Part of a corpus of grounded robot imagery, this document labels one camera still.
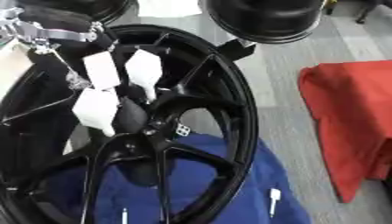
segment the white paper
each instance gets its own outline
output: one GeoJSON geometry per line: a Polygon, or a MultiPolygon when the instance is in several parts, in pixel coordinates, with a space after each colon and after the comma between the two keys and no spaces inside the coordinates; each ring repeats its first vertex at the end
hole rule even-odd
{"type": "Polygon", "coordinates": [[[33,65],[27,51],[16,39],[0,49],[0,101],[33,65]]]}
{"type": "Polygon", "coordinates": [[[181,18],[201,14],[198,0],[138,0],[139,17],[181,18]]]}
{"type": "Polygon", "coordinates": [[[125,63],[129,80],[142,87],[149,102],[155,101],[157,94],[155,85],[162,77],[162,62],[159,56],[137,50],[135,54],[125,63]]]}
{"type": "Polygon", "coordinates": [[[82,125],[102,130],[107,137],[112,137],[116,134],[112,122],[119,102],[115,92],[114,89],[101,91],[85,88],[72,111],[82,125]]]}
{"type": "Polygon", "coordinates": [[[103,90],[120,85],[120,78],[110,52],[99,52],[83,59],[88,78],[95,89],[103,90]]]}

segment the wheel spoke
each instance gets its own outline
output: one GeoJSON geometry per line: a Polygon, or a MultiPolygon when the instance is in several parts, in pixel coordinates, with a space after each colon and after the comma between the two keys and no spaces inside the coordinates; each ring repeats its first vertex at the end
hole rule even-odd
{"type": "Polygon", "coordinates": [[[98,196],[100,184],[105,172],[105,159],[102,155],[91,158],[87,166],[87,180],[83,193],[83,213],[81,216],[81,224],[94,223],[95,202],[98,196]]]}
{"type": "Polygon", "coordinates": [[[55,101],[37,108],[31,108],[17,115],[7,115],[6,117],[3,118],[2,123],[12,123],[20,119],[28,118],[30,116],[37,116],[42,113],[51,111],[53,109],[58,109],[59,107],[69,105],[75,99],[76,99],[76,93],[73,91],[73,93],[70,96],[61,99],[59,101],[55,101]]]}
{"type": "Polygon", "coordinates": [[[169,183],[167,181],[166,171],[166,157],[165,152],[159,152],[157,154],[157,178],[158,178],[158,194],[159,202],[161,207],[161,221],[164,224],[171,223],[171,202],[169,195],[169,183]]]}
{"type": "Polygon", "coordinates": [[[210,165],[217,170],[219,175],[226,175],[234,170],[234,166],[223,157],[215,156],[186,144],[173,143],[167,153],[168,157],[183,158],[210,165]]]}
{"type": "Polygon", "coordinates": [[[125,143],[130,134],[122,134],[110,138],[95,155],[87,159],[87,179],[83,193],[83,214],[80,224],[94,223],[95,202],[104,177],[110,164],[114,163],[123,153],[125,143]]]}
{"type": "Polygon", "coordinates": [[[179,118],[190,109],[222,109],[231,116],[241,113],[242,105],[233,101],[217,99],[210,96],[196,94],[175,94],[167,92],[162,94],[151,105],[155,116],[173,120],[179,118]]]}
{"type": "Polygon", "coordinates": [[[165,39],[168,39],[170,33],[162,33],[161,36],[154,42],[154,46],[159,46],[165,39]]]}
{"type": "Polygon", "coordinates": [[[177,89],[186,89],[192,85],[197,79],[207,77],[212,70],[211,64],[214,62],[214,55],[206,56],[194,69],[184,76],[176,86],[177,89]]]}
{"type": "Polygon", "coordinates": [[[29,174],[11,180],[7,186],[16,187],[19,193],[31,190],[41,179],[55,172],[75,167],[79,164],[80,159],[85,158],[91,151],[90,145],[86,145],[82,149],[73,151],[65,156],[59,157],[50,164],[45,164],[34,169],[29,174]]]}

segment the black wheel rim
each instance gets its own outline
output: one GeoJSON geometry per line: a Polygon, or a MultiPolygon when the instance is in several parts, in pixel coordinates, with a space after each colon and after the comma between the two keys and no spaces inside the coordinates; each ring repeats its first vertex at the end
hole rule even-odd
{"type": "MultiPolygon", "coordinates": [[[[155,25],[125,25],[113,30],[121,43],[120,50],[114,53],[117,65],[121,66],[124,60],[142,48],[160,55],[164,59],[164,70],[172,62],[182,61],[186,66],[176,69],[177,72],[167,68],[166,74],[157,84],[157,100],[151,105],[142,106],[148,111],[149,121],[137,133],[120,133],[107,139],[92,131],[91,144],[65,156],[54,153],[50,156],[50,162],[33,168],[28,166],[28,174],[24,173],[26,168],[20,171],[10,163],[4,165],[0,197],[10,220],[16,223],[62,223],[62,220],[54,220],[34,204],[34,191],[41,179],[58,170],[75,166],[81,159],[87,161],[87,179],[80,223],[95,223],[94,206],[103,173],[110,165],[120,162],[154,161],[162,223],[208,223],[241,187],[256,148],[257,116],[252,94],[239,69],[213,45],[184,31],[155,25]],[[220,125],[227,143],[226,157],[217,157],[178,143],[173,138],[172,133],[181,115],[189,109],[198,108],[208,109],[220,125]],[[132,154],[125,147],[129,143],[148,150],[132,154]],[[218,175],[196,201],[183,211],[172,213],[165,173],[168,172],[167,161],[177,158],[209,165],[218,175]]],[[[120,72],[120,75],[123,83],[128,83],[124,73],[120,72]]],[[[10,158],[18,160],[18,155],[8,151],[20,148],[22,140],[24,145],[28,144],[32,148],[37,138],[41,137],[40,147],[63,149],[77,124],[70,108],[79,93],[66,87],[58,94],[62,95],[61,100],[56,99],[57,102],[50,103],[47,108],[15,112],[25,102],[23,99],[29,93],[25,91],[27,87],[43,76],[45,74],[33,68],[3,99],[0,138],[7,143],[1,153],[4,157],[8,156],[9,161],[12,161],[10,158]],[[33,137],[25,138],[26,132],[32,133],[33,137]]],[[[122,85],[117,92],[128,95],[128,90],[129,87],[122,85]]]]}

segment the fabric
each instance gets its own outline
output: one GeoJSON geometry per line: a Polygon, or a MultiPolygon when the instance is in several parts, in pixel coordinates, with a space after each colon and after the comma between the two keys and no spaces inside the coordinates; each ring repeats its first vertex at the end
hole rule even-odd
{"type": "MultiPolygon", "coordinates": [[[[180,142],[220,156],[223,156],[226,151],[222,139],[209,135],[192,134],[180,139],[180,142]]],[[[191,161],[178,161],[170,177],[171,204],[174,212],[181,210],[204,192],[214,175],[214,169],[208,166],[191,161]]],[[[69,181],[66,188],[67,192],[72,192],[69,181]]],[[[129,183],[117,168],[112,167],[106,173],[101,185],[95,208],[96,221],[100,224],[122,223],[122,211],[127,208],[129,223],[157,223],[159,217],[157,195],[157,189],[135,186],[129,183]]],[[[63,203],[63,207],[74,213],[78,210],[75,207],[80,206],[69,204],[71,201],[77,201],[71,200],[72,197],[72,195],[62,195],[68,203],[67,205],[63,203]]],[[[293,196],[284,168],[260,141],[247,180],[237,196],[213,223],[310,224],[311,221],[307,212],[293,196]],[[269,209],[272,187],[282,191],[282,199],[277,202],[275,216],[271,219],[269,209]]]]}
{"type": "Polygon", "coordinates": [[[350,202],[363,179],[385,179],[392,158],[392,61],[321,64],[299,89],[318,122],[331,181],[350,202]]]}

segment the blue cloth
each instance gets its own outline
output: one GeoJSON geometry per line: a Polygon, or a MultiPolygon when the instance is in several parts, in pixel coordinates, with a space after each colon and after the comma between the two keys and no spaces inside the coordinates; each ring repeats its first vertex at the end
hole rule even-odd
{"type": "MultiPolygon", "coordinates": [[[[226,153],[226,145],[218,137],[192,134],[179,141],[215,155],[224,156],[226,153]]],[[[170,176],[173,210],[179,211],[193,202],[207,189],[214,176],[214,169],[207,165],[186,160],[177,161],[170,176]]],[[[122,223],[122,211],[125,207],[129,212],[129,223],[157,223],[157,189],[132,185],[116,167],[109,168],[95,206],[97,223],[122,223]]],[[[264,143],[259,141],[255,161],[244,185],[213,223],[310,224],[311,221],[293,196],[284,168],[264,143]],[[282,191],[282,198],[277,202],[275,216],[271,219],[269,209],[272,187],[282,191]]]]}

